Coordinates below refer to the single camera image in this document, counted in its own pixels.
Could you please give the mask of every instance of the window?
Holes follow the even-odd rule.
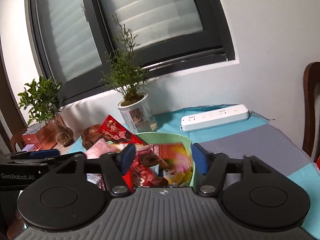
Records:
[[[147,78],[235,58],[219,0],[30,0],[33,42],[43,73],[62,82],[63,104],[105,91],[117,15],[138,34]]]

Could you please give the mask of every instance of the green leaves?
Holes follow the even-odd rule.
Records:
[[[33,80],[30,84],[26,83],[26,88],[22,93],[19,93],[20,97],[19,108],[24,110],[28,106],[31,106],[29,110],[28,125],[33,121],[42,122],[48,121],[55,117],[55,113],[58,112],[58,99],[56,94],[58,93],[61,83],[54,83],[51,78],[45,79],[43,76],[39,77],[37,83]]]
[[[129,105],[140,100],[137,90],[140,84],[145,82],[146,71],[132,63],[135,56],[134,48],[138,45],[135,43],[137,35],[134,36],[131,29],[121,24],[117,15],[112,15],[112,21],[120,28],[120,35],[114,38],[120,48],[110,54],[106,52],[106,58],[111,63],[112,70],[110,74],[103,73],[101,82],[120,92]]]

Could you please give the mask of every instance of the power strip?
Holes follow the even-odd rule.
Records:
[[[236,105],[199,114],[186,115],[181,118],[181,126],[184,131],[193,131],[247,120],[248,118],[249,110],[245,105]]]

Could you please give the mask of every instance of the window blind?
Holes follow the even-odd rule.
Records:
[[[136,49],[203,30],[194,0],[100,0],[112,36],[118,27],[111,15],[131,28],[136,38]]]
[[[83,6],[83,0],[37,0],[43,43],[59,82],[101,65]]]

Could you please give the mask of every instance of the metal screw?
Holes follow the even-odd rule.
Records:
[[[128,191],[128,188],[125,186],[115,186],[112,188],[112,191],[116,194],[123,194]]]
[[[212,193],[212,192],[215,192],[216,191],[216,188],[214,186],[211,186],[211,185],[204,185],[200,188],[200,191],[202,193]]]

